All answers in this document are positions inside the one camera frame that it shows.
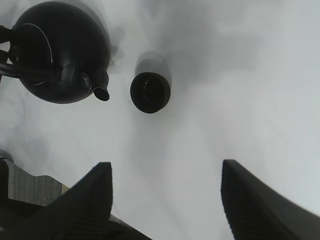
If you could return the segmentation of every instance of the white table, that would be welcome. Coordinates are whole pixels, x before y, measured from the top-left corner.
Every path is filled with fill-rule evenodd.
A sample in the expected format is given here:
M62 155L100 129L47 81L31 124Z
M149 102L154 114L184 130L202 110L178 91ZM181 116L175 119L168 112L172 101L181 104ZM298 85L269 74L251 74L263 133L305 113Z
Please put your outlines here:
M2 0L0 24L12 27L39 2ZM111 99L55 105L4 77L0 148L18 166L71 187L111 162L113 214L155 240L232 239L220 197L223 159L320 215L319 0L85 4L118 48ZM166 59L172 77L169 104L152 115L129 94L149 51Z

